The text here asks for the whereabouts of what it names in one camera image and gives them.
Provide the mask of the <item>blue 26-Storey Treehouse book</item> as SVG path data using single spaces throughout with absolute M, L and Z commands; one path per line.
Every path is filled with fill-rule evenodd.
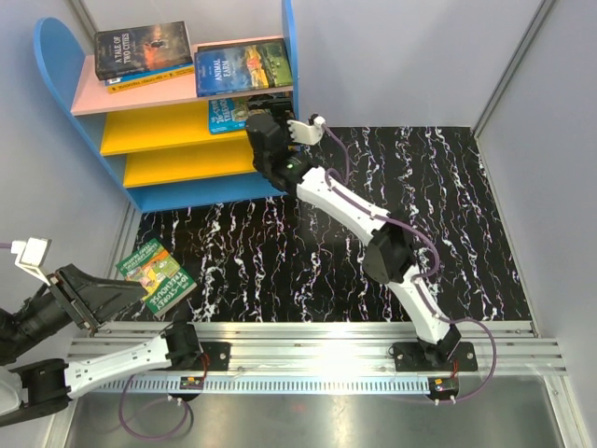
M 231 133 L 245 128 L 250 112 L 249 97 L 210 100 L 208 129 L 211 134 Z

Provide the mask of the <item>green 104-Storey Treehouse book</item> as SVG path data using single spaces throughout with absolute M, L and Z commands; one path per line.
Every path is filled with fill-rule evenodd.
M 188 320 L 185 300 L 197 283 L 156 238 L 140 245 L 116 264 L 124 280 L 142 287 L 142 297 L 119 319 L 172 322 Z

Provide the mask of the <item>blue Animal Farm book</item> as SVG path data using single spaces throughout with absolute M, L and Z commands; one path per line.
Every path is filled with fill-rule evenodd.
M 194 71 L 200 98 L 293 88 L 282 38 L 199 47 L 194 54 Z

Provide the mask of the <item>blue treehouse paperback book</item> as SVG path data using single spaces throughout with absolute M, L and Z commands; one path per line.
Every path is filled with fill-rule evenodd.
M 131 89 L 141 88 L 147 85 L 162 81 L 191 75 L 194 73 L 193 64 L 183 64 L 167 69 L 160 69 L 152 72 L 144 72 L 124 77 L 115 77 L 104 82 L 109 93 L 117 93 Z

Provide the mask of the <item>dark Tale Of Two Cities book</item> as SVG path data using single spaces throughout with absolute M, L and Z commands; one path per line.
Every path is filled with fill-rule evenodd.
M 138 75 L 192 63 L 183 21 L 98 32 L 94 69 L 100 80 Z

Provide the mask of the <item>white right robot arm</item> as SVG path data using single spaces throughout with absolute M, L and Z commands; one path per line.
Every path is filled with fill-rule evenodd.
M 456 359 L 461 333 L 433 301 L 414 254 L 418 238 L 431 251 L 431 274 L 439 268 L 433 243 L 420 231 L 346 188 L 347 179 L 317 165 L 300 146 L 314 146 L 331 131 L 314 114 L 307 122 L 294 118 L 285 97 L 259 95 L 248 102 L 245 130 L 253 149 L 253 165 L 270 184 L 327 213 L 351 231 L 365 246 L 362 266 L 369 278 L 387 286 L 413 323 L 423 362 L 443 371 Z

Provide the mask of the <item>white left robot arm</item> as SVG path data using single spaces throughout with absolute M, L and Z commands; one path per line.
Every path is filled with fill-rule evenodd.
M 16 313 L 1 313 L 1 424 L 23 423 L 64 410 L 113 380 L 153 370 L 189 371 L 201 359 L 193 325 L 175 322 L 154 338 L 86 360 L 17 359 L 70 323 L 97 330 L 145 294 L 135 282 L 95 277 L 69 264 L 47 276 Z

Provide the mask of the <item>colourful wooden bookshelf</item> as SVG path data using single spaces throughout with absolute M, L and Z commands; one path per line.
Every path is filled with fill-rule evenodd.
M 254 169 L 245 132 L 209 132 L 208 101 L 192 75 L 110 93 L 92 56 L 51 17 L 35 25 L 34 51 L 58 107 L 140 212 L 278 195 Z

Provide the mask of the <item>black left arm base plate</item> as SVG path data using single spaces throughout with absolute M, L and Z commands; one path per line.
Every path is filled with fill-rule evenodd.
M 191 364 L 188 371 L 201 371 L 203 368 L 204 356 L 209 358 L 208 371 L 228 371 L 230 362 L 230 352 L 232 345 L 224 342 L 200 341 L 202 352 Z

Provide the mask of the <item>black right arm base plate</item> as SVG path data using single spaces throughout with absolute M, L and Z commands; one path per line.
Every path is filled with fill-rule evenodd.
M 393 343 L 389 354 L 396 371 L 404 372 L 475 372 L 479 369 L 474 345 L 460 342 L 453 350 L 442 351 L 418 342 Z

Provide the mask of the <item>aluminium mounting rail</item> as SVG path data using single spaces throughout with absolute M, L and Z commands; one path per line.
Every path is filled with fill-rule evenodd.
M 464 323 L 479 372 L 498 375 L 566 373 L 556 340 L 535 335 L 529 322 L 490 322 L 491 337 Z M 410 322 L 380 323 L 199 323 L 203 342 L 229 343 L 229 373 L 238 375 L 383 376 L 395 372 L 393 343 L 414 338 Z

